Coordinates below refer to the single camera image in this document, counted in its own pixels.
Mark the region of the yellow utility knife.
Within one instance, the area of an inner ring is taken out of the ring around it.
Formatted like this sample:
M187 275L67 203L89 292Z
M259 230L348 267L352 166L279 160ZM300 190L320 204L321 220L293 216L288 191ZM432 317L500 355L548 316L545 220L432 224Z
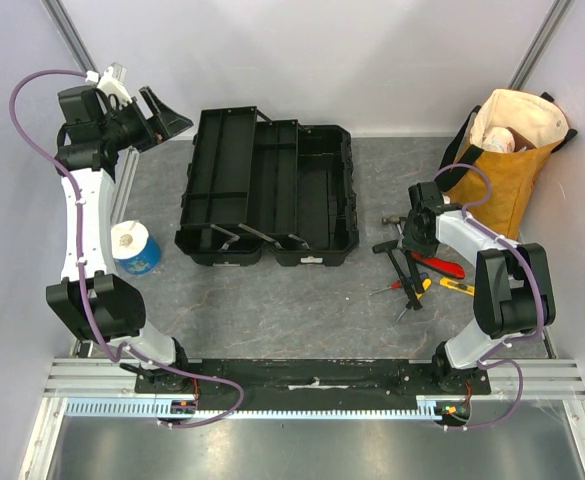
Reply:
M469 296L473 296L475 292L473 286L467 285L463 282L458 282L455 279L450 279L447 277L442 277L439 280L439 284L444 288L447 288L458 293L464 293Z

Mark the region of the hammer with metal shaft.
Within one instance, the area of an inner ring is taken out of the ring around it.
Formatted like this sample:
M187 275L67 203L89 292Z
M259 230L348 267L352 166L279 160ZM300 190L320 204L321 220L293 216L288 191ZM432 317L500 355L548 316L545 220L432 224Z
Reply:
M398 232L399 237L404 236L404 224L407 218L399 215L384 216L381 219L383 225L393 225Z

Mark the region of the black plastic toolbox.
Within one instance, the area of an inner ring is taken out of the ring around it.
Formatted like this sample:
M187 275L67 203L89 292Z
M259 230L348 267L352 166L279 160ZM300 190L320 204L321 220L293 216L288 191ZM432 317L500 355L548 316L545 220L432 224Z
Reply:
M203 266L340 266L359 244L351 134L255 106L200 114L174 244Z

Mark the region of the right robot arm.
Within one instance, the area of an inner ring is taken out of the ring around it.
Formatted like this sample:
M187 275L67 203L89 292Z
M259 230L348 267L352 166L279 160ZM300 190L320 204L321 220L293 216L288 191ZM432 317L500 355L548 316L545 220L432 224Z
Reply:
M502 348L543 333L556 318L545 249L495 233L458 204L444 200L434 182L408 189L411 209L402 247L430 259L443 244L475 269L473 319L441 343L433 357L430 381L439 392L455 392Z

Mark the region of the yellow blue screwdriver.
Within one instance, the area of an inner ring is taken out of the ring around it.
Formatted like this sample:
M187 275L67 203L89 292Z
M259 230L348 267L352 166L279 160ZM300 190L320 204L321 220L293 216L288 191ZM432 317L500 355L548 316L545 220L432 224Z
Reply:
M419 274L422 292L415 291L415 295L417 299L420 299L424 293L431 287L432 281L429 275L426 272L421 272Z

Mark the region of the red handled pliers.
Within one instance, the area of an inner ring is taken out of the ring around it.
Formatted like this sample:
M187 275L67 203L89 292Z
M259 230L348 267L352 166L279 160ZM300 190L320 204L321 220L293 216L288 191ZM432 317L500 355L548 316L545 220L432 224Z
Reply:
M418 265L426 267L440 275L457 280L463 280L466 277L464 268L458 263L435 257L425 257L416 252L412 252L411 256Z

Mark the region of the red handled screwdriver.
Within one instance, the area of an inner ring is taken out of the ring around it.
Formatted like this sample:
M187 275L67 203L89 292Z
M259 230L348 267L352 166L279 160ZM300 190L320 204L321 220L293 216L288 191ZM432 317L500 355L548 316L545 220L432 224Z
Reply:
M402 282L401 281L397 281L397 282L394 282L394 283L392 283L392 284L390 284L390 285L388 285L386 287L383 287L383 288L380 288L380 289L377 289L377 290L372 291L369 294L369 296L373 296L373 295L377 295L377 294L380 294L380 293L383 293L383 292L386 292L386 291L397 290L397 289L401 289L401 288L402 288Z

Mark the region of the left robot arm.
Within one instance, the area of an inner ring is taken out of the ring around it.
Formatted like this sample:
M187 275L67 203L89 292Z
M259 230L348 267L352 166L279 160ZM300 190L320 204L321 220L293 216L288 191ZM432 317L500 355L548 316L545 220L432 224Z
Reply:
M97 344L135 374L138 393L195 392L197 381L183 347L146 318L139 290L120 278L112 255L111 212L115 167L122 150L145 152L192 127L192 121L144 86L124 99L97 86L58 95L64 123L57 134L57 171L67 208L67 247L61 279L46 301L80 341Z

